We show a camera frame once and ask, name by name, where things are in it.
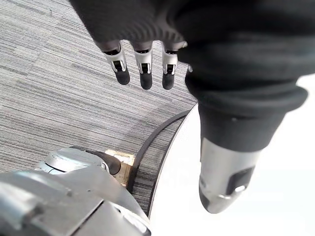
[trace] white table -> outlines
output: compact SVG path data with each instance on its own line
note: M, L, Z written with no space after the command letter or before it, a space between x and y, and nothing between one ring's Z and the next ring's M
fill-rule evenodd
M198 194L200 123L195 106L168 150L150 221L154 236L315 236L315 76L307 102L289 113L232 206L209 214Z

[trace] black fingertip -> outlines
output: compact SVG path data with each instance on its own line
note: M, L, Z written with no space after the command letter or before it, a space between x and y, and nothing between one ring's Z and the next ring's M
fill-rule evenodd
M120 83L121 85L127 85L130 82L128 68L126 68L126 71L118 71L115 72L115 74L118 83Z
M172 74L163 74L162 85L166 90L170 90L174 86L174 77Z
M140 84L143 89L149 90L152 87L152 74L140 74Z

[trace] silver metal part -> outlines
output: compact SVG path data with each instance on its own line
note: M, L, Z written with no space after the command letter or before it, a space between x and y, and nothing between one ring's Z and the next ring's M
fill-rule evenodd
M163 51L162 51L162 66L163 66L163 74L167 74L167 66L168 65L172 65L173 69L171 74L174 75L176 72L176 67L177 67L177 54L170 54L170 53L166 53L166 49L165 46L162 46Z
M188 69L187 69L190 73L192 72L192 67L191 65L188 65Z
M110 55L110 54L104 52L108 63L111 64L111 66L115 72L118 72L117 68L114 65L115 61L118 61L120 63L122 71L126 71L126 68L127 68L127 62L126 62L124 48L123 48L121 43L119 45L120 45L120 51L115 55Z
M139 68L140 74L143 74L142 65L148 65L148 74L152 71L152 48L147 53L138 53L134 51L134 55L136 57L137 66Z
M67 148L68 152L76 149ZM59 175L0 174L0 235L142 236L149 219L131 194L93 162Z
M100 166L109 171L107 164L98 156L82 150L65 147L49 153L46 160L39 162L35 169L51 174L61 174L91 165Z
M206 138L202 140L199 194L210 213L220 213L247 188L237 186L227 195L231 176L256 165L260 151L237 152L219 147Z

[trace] striped carpet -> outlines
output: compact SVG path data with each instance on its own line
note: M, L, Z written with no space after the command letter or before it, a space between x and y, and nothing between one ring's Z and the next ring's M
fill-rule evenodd
M124 42L131 81L114 72L65 0L2 0L0 8L0 172L30 169L71 145L137 153L146 138L195 99L179 64L172 90L161 85L161 45L153 47L153 86L140 86ZM148 149L134 195L146 210L159 161L180 120Z

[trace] robotic hand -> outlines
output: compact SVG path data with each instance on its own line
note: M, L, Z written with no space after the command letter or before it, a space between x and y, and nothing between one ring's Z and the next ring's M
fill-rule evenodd
M201 120L200 199L211 213L244 191L258 155L314 73L314 1L70 0L121 84L129 82L119 40L135 49L141 86L152 84L153 40L163 42L163 86L173 86L176 52ZM188 46L180 49L183 42Z

